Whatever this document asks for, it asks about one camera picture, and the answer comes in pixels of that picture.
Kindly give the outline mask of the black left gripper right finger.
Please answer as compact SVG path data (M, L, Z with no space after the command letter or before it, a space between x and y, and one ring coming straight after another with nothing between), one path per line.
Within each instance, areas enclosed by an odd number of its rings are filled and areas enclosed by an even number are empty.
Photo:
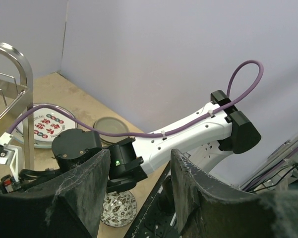
M298 238L298 190L235 189L171 150L177 228L183 238Z

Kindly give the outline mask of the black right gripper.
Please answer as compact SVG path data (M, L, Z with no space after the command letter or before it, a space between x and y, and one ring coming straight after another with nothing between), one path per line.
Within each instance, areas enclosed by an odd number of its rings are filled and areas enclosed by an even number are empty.
M12 175L6 175L1 178L0 194L24 192L32 187L48 182L61 174L60 169L46 169L44 171L22 169L18 174L18 181Z

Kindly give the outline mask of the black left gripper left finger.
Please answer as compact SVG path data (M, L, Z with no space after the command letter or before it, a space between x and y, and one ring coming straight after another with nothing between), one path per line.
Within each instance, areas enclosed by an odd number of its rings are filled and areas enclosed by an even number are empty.
M103 149L25 192L0 194L0 238L95 238L110 168Z

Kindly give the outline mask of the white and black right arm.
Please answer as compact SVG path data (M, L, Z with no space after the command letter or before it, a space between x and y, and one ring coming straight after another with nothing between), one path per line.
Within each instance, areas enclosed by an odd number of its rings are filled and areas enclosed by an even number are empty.
M102 150L102 134L86 124L55 134L52 152L59 168L20 170L16 173L21 180L19 188L28 190L84 163ZM119 137L119 142L108 147L109 193L134 188L170 159L172 149L187 152L204 146L206 157L201 165L208 172L227 156L247 152L261 140L252 122L221 90L213 92L211 101L200 110L164 128L151 133L121 133Z

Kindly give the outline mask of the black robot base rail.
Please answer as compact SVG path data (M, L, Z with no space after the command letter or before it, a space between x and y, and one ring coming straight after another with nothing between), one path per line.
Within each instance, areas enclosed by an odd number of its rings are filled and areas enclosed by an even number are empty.
M167 163L124 238L179 237L171 180L171 163Z

